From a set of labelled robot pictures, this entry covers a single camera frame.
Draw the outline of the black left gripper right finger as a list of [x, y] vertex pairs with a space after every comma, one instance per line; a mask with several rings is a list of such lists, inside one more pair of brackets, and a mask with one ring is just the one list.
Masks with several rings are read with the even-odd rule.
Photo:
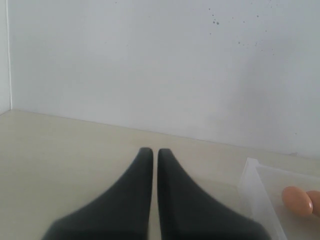
[[158, 151], [157, 201], [163, 240], [269, 240], [265, 228], [205, 192], [168, 148]]

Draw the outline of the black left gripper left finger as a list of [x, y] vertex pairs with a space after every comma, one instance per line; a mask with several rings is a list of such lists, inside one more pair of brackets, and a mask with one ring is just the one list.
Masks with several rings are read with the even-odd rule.
[[153, 187], [153, 151], [139, 149], [101, 196], [50, 226], [44, 240], [146, 240]]

